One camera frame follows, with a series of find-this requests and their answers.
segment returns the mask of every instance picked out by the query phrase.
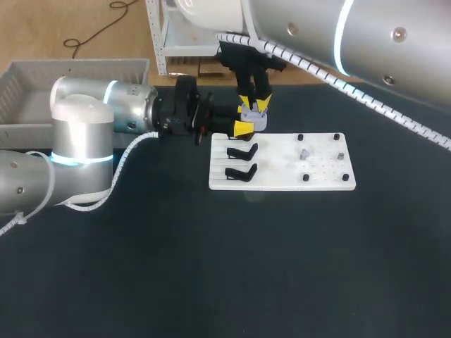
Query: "mounting bolt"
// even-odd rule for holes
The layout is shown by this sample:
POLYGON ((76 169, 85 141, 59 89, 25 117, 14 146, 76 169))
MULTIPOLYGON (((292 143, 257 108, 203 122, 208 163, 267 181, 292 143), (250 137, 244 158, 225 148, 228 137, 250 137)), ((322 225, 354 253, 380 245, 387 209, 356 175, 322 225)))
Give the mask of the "mounting bolt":
POLYGON ((392 39, 394 42, 400 43, 406 40, 407 37, 407 31, 403 27, 397 27, 392 32, 392 39))
POLYGON ((127 127, 129 129, 135 129, 136 128, 136 122, 129 122, 129 123, 127 123, 127 127))
POLYGON ((385 82, 386 85, 389 85, 389 86, 394 86, 396 83, 395 79, 393 79, 393 77, 391 77, 389 75, 384 76, 383 81, 385 82))
POLYGON ((297 29, 297 27, 294 23, 288 24, 287 31, 288 31, 288 34, 291 35, 292 37, 294 37, 299 32, 299 30, 297 29))

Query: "gray plastic crate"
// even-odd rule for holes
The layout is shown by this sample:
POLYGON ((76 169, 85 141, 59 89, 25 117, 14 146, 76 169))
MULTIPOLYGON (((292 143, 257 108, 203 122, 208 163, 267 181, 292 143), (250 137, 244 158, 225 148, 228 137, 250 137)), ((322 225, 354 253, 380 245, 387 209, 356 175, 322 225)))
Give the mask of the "gray plastic crate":
MULTIPOLYGON (((61 76, 147 85, 148 59, 13 61, 0 77, 0 149, 50 149, 50 90, 61 76)), ((125 148, 135 135, 115 134, 125 148)))

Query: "white pegboard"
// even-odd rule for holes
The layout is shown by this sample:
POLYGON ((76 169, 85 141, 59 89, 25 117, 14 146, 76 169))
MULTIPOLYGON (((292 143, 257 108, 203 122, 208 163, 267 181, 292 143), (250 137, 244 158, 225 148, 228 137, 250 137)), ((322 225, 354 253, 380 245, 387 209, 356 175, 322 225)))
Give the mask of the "white pegboard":
POLYGON ((251 141, 229 139, 214 134, 211 140, 209 186, 212 190, 247 191, 343 191, 354 190, 356 181, 344 134, 339 140, 332 134, 255 134, 251 141), (254 144, 259 150, 249 161, 229 158, 227 148, 249 151, 254 144), (302 150, 310 156, 301 159, 302 150), (250 182, 228 180, 226 168, 249 171, 256 163, 258 170, 250 182), (343 175, 349 175, 344 181, 343 175))

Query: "metal shelf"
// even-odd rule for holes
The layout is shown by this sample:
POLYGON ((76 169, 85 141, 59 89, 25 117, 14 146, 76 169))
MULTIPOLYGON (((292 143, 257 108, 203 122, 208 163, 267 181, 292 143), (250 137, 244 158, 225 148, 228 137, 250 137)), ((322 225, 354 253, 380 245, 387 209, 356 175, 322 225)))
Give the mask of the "metal shelf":
POLYGON ((160 26, 160 0, 146 0, 147 16, 149 18, 152 41, 154 44, 155 61, 160 75, 167 75, 167 56, 215 56, 219 43, 211 37, 197 37, 195 41, 180 41, 169 15, 164 13, 163 29, 160 26))
POLYGON ((164 56, 215 56, 219 43, 212 43, 211 37, 198 36, 196 41, 180 41, 170 18, 165 18, 163 25, 164 56))

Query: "black tabletop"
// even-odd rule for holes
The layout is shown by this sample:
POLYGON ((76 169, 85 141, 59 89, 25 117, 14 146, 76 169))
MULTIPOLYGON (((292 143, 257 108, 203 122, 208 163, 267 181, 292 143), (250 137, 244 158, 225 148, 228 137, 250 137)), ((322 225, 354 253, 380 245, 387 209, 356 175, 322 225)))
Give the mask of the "black tabletop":
POLYGON ((209 141, 148 140, 104 207, 0 237, 0 337, 449 338, 451 153, 327 86, 275 87, 269 113, 267 132, 344 132, 356 190, 213 192, 209 141))

